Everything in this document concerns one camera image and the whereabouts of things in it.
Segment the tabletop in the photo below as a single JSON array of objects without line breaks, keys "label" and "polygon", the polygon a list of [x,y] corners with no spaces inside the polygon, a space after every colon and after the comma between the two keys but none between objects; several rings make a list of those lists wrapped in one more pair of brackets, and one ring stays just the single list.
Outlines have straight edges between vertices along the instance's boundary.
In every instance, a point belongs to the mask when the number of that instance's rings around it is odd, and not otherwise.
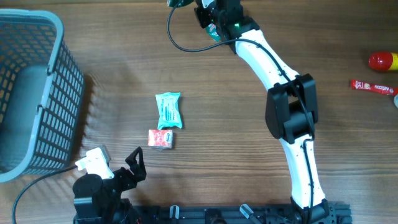
[{"label": "tabletop", "polygon": [[[3,3],[52,11],[63,21],[87,85],[71,163],[104,144],[115,170],[141,146],[147,179],[122,195],[134,205],[290,202],[285,154],[264,121],[267,93],[246,62],[227,46],[195,54],[176,49],[166,33],[165,1],[66,2]],[[374,51],[398,52],[398,3],[247,0],[243,6],[285,63],[317,82],[315,157],[326,198],[350,204],[354,223],[396,223],[398,110],[392,97],[348,83],[398,87],[398,73],[367,65]],[[193,8],[175,11],[175,41],[188,48],[214,44]],[[173,149],[158,151],[147,147],[147,135],[159,119],[155,95],[168,91],[182,94],[183,128],[173,129]],[[83,174],[74,170],[31,187],[18,204],[18,223],[71,223],[72,185]],[[15,197],[35,178],[0,185],[0,223],[11,222]]]}]

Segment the basket bottom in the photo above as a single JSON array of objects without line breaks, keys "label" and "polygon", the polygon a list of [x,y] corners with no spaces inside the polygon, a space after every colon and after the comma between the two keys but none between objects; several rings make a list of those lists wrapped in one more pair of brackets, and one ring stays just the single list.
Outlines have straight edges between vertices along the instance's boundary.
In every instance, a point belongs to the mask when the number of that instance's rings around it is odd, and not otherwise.
[{"label": "basket bottom", "polygon": [[0,174],[18,166],[29,148],[37,106],[48,78],[47,65],[31,65],[16,75],[0,129]]}]

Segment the laundry basket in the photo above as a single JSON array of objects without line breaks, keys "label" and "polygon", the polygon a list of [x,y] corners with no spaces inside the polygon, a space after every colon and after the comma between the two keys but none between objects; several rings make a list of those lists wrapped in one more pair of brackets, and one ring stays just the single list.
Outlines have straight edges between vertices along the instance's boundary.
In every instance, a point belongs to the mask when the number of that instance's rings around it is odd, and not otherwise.
[{"label": "laundry basket", "polygon": [[53,13],[0,9],[0,182],[69,165],[85,89]]}]

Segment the cable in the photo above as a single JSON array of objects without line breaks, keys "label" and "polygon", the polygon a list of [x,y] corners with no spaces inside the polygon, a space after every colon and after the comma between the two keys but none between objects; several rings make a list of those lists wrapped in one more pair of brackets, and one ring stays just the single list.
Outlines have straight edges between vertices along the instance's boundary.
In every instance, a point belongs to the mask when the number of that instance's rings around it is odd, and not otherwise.
[{"label": "cable", "polygon": [[301,108],[303,110],[305,119],[307,120],[308,123],[308,127],[309,127],[309,131],[310,131],[310,139],[306,139],[303,142],[303,150],[304,150],[304,156],[305,156],[305,161],[307,163],[307,169],[308,169],[308,175],[310,178],[310,185],[311,185],[311,196],[310,196],[310,205],[308,206],[308,217],[307,217],[307,224],[310,223],[311,218],[312,218],[312,207],[313,207],[313,179],[312,179],[312,172],[311,172],[311,167],[310,167],[310,162],[309,162],[309,158],[308,158],[308,153],[307,153],[307,142],[308,141],[314,141],[315,140],[315,128],[314,125],[308,115],[308,111],[307,108],[304,105],[303,99],[299,94],[299,90],[298,88],[293,84],[293,82],[290,80],[290,78],[287,76],[287,74],[285,73],[285,71],[282,69],[282,67],[279,65],[278,61],[275,59],[275,57],[261,44],[253,41],[253,40],[249,40],[249,39],[232,39],[232,40],[226,40],[226,41],[222,41],[220,43],[208,46],[208,47],[204,47],[204,48],[200,48],[200,49],[186,49],[183,48],[181,46],[179,46],[172,38],[171,33],[170,33],[170,21],[173,15],[174,10],[178,7],[179,4],[181,4],[183,2],[183,0],[179,0],[178,3],[176,3],[176,5],[174,5],[173,9],[170,11],[169,17],[167,18],[167,35],[169,36],[170,41],[173,43],[173,45],[184,51],[184,52],[202,52],[205,50],[210,50],[213,49],[215,47],[221,46],[221,45],[225,45],[225,44],[232,44],[238,41],[241,42],[248,42],[251,44],[254,44],[256,47],[259,47],[261,50],[265,51],[265,53],[271,58],[271,60],[273,61],[273,63],[275,64],[275,66],[277,67],[277,69],[280,71],[280,73],[282,74],[282,76],[287,80],[287,83],[292,87],[294,94],[297,96],[298,101],[300,102]]},{"label": "cable", "polygon": [[17,204],[18,204],[19,199],[21,199],[22,195],[25,193],[25,191],[26,191],[27,189],[29,189],[31,186],[33,186],[33,185],[36,184],[37,182],[39,182],[39,181],[41,181],[41,180],[43,180],[43,179],[46,179],[47,177],[51,177],[51,176],[54,176],[54,175],[57,175],[57,174],[61,174],[61,173],[64,173],[64,172],[68,172],[68,171],[73,170],[73,169],[76,169],[76,168],[77,168],[77,166],[72,166],[72,167],[68,167],[68,168],[66,168],[66,169],[62,169],[62,170],[58,170],[58,171],[52,172],[52,173],[50,173],[50,174],[46,174],[46,175],[44,175],[44,176],[42,176],[42,177],[39,177],[38,179],[33,180],[33,181],[32,181],[30,184],[28,184],[23,190],[21,190],[21,192],[19,193],[19,195],[18,195],[17,198],[15,199],[14,206],[12,206],[12,215],[11,215],[11,217],[12,217],[12,224],[17,224],[17,218],[16,218]]}]

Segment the red and yellow bottle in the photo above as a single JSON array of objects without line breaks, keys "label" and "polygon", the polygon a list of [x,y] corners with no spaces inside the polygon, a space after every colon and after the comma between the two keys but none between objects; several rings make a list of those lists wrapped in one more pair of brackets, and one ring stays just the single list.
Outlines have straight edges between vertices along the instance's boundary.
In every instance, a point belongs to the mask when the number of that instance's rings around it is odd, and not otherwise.
[{"label": "red and yellow bottle", "polygon": [[369,58],[371,69],[378,71],[398,70],[398,54],[391,52],[376,52]]}]

